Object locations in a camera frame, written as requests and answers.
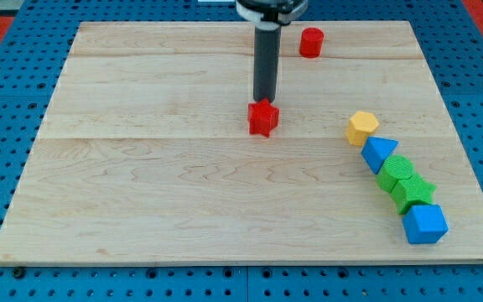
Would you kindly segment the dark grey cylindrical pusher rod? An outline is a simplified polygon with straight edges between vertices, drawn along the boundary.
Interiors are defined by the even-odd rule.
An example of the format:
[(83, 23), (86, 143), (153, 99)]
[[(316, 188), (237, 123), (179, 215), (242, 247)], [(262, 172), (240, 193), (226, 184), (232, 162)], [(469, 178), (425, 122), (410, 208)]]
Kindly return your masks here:
[(281, 28), (255, 28), (253, 59), (253, 100), (275, 100), (278, 79), (278, 57)]

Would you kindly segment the black and white robot end effector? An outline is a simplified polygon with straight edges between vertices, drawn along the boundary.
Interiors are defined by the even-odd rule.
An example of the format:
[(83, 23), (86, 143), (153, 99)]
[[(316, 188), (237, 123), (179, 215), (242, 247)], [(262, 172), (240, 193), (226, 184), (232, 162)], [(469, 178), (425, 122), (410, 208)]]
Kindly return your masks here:
[(236, 0), (236, 12), (261, 30), (275, 30), (299, 19), (308, 0)]

